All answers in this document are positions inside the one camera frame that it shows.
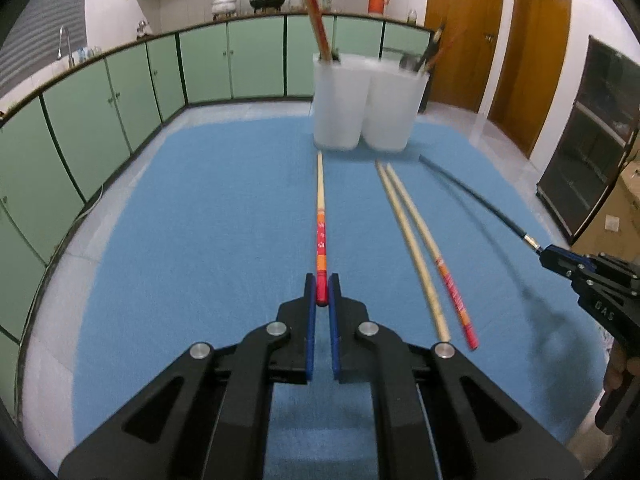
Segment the right hand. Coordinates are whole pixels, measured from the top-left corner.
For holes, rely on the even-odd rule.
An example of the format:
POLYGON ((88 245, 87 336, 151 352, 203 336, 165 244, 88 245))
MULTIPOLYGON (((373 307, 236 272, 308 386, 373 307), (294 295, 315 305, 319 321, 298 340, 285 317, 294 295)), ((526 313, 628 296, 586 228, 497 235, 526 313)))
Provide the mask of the right hand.
POLYGON ((623 383, 624 374, 638 375, 639 360, 628 358, 625 350, 618 341, 615 341, 608 359, 608 366, 603 378, 603 389, 610 392, 620 388, 623 383))

